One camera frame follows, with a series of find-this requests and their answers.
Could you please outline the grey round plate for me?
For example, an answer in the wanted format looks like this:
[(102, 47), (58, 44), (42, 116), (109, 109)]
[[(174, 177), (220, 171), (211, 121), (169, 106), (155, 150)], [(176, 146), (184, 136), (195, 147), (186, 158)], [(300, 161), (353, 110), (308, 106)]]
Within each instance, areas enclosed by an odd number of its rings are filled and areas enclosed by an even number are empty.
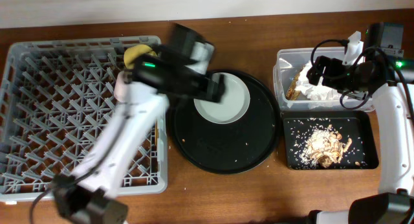
[(242, 79), (230, 73), (214, 73), (214, 78), (224, 76), (225, 91), (219, 103), (194, 100), (198, 113), (214, 124), (230, 124), (239, 120), (250, 105), (250, 92)]

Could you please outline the pink plastic cup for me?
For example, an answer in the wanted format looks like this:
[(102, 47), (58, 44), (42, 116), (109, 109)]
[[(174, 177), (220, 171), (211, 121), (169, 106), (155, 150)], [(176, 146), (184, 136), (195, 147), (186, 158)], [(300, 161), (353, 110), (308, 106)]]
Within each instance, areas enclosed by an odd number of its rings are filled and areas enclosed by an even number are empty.
[(126, 82), (125, 71), (118, 74), (114, 87), (114, 97), (118, 102), (127, 102), (129, 99), (129, 85)]

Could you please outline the yellow bowl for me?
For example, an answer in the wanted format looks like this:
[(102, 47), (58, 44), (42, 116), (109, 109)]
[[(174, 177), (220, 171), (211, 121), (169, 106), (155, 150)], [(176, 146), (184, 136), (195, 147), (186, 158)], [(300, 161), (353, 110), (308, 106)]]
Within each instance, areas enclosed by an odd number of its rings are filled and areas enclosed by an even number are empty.
[(151, 56), (157, 56), (156, 52), (148, 45), (135, 45), (134, 47), (128, 48), (124, 52), (124, 65), (126, 69), (133, 69), (135, 60), (144, 54)]

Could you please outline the brown snack wrapper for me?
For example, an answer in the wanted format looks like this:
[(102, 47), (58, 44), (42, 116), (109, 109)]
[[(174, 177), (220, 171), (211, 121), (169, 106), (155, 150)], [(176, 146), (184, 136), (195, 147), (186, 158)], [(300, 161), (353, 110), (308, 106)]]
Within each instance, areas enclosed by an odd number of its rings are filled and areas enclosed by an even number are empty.
[(287, 93), (285, 95), (285, 98), (287, 100), (296, 100), (301, 93), (300, 91), (296, 90), (296, 82), (298, 81), (298, 78), (300, 77), (300, 73), (297, 73), (295, 77), (293, 78), (293, 81), (291, 82), (289, 89), (287, 90)]

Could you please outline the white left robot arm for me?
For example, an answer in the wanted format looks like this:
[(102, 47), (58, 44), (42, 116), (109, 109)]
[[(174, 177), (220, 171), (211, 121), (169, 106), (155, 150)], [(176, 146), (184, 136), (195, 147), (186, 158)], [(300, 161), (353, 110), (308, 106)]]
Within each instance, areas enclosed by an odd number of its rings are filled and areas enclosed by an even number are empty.
[(116, 199), (122, 179), (169, 96), (220, 102), (224, 95), (225, 78), (207, 72), (208, 59), (143, 54), (124, 63), (124, 99), (81, 163), (52, 180), (58, 213), (71, 223), (126, 221), (129, 208)]

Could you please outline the wooden chopstick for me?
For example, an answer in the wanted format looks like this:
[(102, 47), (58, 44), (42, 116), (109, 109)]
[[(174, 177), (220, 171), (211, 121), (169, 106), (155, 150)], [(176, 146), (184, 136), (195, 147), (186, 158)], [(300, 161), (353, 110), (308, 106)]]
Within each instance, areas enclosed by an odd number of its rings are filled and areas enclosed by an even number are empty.
[(158, 130), (158, 124), (157, 123), (155, 124), (155, 132), (154, 132), (154, 134), (155, 134), (155, 143), (154, 143), (154, 145), (156, 147), (158, 147), (159, 130)]

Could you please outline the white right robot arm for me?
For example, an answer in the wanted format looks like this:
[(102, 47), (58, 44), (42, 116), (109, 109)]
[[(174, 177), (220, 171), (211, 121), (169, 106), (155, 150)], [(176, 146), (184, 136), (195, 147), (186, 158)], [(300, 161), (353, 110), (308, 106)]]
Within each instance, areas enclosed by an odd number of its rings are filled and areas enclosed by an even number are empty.
[(381, 174), (378, 194), (344, 211), (314, 211), (315, 223), (413, 222), (413, 69), (390, 56), (366, 56), (354, 65), (320, 56), (307, 78), (338, 91), (367, 91), (377, 112)]

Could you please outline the white paper napkin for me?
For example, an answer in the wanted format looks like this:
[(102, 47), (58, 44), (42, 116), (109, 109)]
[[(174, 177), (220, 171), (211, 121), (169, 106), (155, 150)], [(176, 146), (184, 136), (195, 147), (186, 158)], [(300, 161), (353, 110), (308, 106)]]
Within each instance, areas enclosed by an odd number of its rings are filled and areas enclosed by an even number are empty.
[(323, 86), (321, 84), (322, 79), (320, 79), (317, 85), (310, 84), (307, 73), (311, 68), (312, 63), (308, 61), (298, 73), (298, 78), (294, 82), (294, 90), (313, 101), (339, 100), (341, 94), (330, 87)]

